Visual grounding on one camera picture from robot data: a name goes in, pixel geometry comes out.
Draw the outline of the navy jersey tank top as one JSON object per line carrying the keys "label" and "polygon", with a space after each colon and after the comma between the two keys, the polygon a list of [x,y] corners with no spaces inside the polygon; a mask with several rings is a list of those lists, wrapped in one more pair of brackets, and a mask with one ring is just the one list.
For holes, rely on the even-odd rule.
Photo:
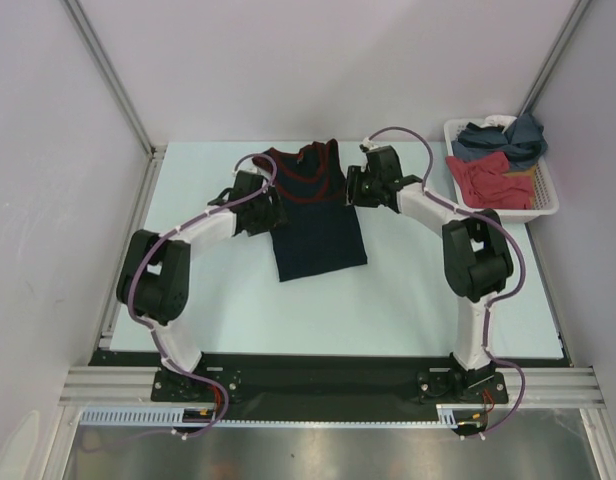
{"label": "navy jersey tank top", "polygon": [[335,139],[296,153],[270,148],[254,163],[277,166],[274,186],[288,224],[271,231],[281,282],[363,266],[367,254],[355,207],[346,201],[346,179]]}

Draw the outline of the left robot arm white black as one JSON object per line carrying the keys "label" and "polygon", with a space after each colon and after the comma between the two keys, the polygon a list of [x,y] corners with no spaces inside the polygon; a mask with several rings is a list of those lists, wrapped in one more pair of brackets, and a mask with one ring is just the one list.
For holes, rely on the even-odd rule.
{"label": "left robot arm white black", "polygon": [[197,368],[202,352],[184,314],[193,259],[242,232],[258,235],[286,222],[271,180],[259,171],[241,170],[198,216],[165,233],[139,229],[132,234],[116,297],[149,330],[161,363],[177,372],[173,385],[185,398],[198,399],[209,387],[208,374]]}

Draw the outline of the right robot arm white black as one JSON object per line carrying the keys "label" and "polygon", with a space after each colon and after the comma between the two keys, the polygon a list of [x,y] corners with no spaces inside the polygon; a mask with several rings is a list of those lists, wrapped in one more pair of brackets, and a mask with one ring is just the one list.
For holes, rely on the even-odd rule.
{"label": "right robot arm white black", "polygon": [[452,352],[459,370],[449,376],[451,393],[472,401],[485,389],[479,371],[492,363],[487,353],[489,320],[495,295],[514,272],[509,247],[497,213],[469,212],[430,190],[423,179],[404,175],[396,150],[364,141],[362,166],[346,175],[347,201],[358,207],[387,207],[439,235],[447,284],[458,297],[457,342]]}

